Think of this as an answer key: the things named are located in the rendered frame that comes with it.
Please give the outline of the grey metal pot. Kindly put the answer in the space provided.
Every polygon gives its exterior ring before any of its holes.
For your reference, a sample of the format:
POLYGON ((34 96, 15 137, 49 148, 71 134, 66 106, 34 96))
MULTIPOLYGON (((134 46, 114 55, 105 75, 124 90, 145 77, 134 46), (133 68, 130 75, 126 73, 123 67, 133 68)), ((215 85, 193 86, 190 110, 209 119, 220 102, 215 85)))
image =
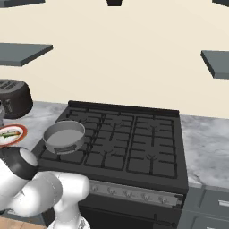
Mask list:
POLYGON ((66 155, 76 152, 85 141, 85 127, 75 121, 61 121, 46 129, 43 141, 49 152, 66 155))

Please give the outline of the green vegetable on plate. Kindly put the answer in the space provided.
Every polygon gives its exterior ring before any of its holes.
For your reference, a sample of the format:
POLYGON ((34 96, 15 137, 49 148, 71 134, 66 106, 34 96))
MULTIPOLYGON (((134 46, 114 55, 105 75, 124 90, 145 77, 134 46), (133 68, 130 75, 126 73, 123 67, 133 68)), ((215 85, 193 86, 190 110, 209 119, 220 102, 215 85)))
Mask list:
POLYGON ((19 131, 6 131, 6 132, 0 133, 0 137, 3 137, 4 139, 13 137, 13 136, 19 136, 19 135, 21 135, 19 131))

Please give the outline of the grey drawer front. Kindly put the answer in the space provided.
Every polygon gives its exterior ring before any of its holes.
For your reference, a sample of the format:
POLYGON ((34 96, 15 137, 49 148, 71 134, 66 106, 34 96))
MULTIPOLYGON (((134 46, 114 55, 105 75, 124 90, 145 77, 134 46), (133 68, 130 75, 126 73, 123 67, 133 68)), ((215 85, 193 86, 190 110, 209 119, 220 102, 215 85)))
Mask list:
POLYGON ((229 218, 229 207, 220 206, 219 200, 229 201, 229 192, 203 190, 199 199, 199 208, 206 214, 229 218))

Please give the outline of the black gas stove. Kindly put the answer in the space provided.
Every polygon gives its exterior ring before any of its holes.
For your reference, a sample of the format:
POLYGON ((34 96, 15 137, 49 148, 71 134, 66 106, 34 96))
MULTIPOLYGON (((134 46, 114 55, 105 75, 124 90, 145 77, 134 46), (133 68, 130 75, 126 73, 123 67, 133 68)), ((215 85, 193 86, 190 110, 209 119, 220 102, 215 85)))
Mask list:
POLYGON ((56 156, 40 141, 33 152, 43 171, 89 178, 89 196, 79 207, 91 229, 154 229, 155 214, 178 226, 189 189, 178 111, 71 101, 59 118, 85 126, 81 149, 56 156))

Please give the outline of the red rimmed white plate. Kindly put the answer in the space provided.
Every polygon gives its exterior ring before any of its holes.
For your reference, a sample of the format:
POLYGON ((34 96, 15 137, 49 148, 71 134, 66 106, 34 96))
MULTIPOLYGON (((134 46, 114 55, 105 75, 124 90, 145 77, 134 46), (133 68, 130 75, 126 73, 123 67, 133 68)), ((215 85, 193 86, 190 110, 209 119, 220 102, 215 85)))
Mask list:
POLYGON ((28 132, 27 128, 21 124, 9 124, 9 125, 6 125, 0 128, 0 133, 6 132, 6 131, 19 131, 21 135, 9 137, 6 139, 4 139, 3 137, 0 137, 0 148, 12 146, 20 142, 21 140, 23 140, 26 137, 27 132, 28 132))

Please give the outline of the grey wall shelf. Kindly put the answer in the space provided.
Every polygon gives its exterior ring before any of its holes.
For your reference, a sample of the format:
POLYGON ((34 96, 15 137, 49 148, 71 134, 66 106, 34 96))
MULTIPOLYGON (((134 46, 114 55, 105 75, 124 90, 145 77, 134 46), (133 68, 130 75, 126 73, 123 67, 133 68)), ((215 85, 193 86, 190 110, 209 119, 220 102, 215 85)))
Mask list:
POLYGON ((0 65, 23 66, 52 49, 52 45, 0 43, 0 65))
POLYGON ((43 4, 46 0, 0 0, 0 8, 16 7, 30 4, 43 4))
POLYGON ((212 0, 212 3, 229 7, 229 0, 212 0))
POLYGON ((214 79, 229 80, 229 51, 202 50, 200 56, 214 79))

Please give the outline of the dark round cooker appliance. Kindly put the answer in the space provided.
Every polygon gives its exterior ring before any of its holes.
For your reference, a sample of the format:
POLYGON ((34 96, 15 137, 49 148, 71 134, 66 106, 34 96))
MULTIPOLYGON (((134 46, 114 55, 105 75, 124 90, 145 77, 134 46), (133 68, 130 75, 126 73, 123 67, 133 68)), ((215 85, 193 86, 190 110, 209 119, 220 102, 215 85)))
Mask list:
POLYGON ((6 119, 21 118, 33 107, 29 85, 24 81, 1 79, 0 101, 6 119))

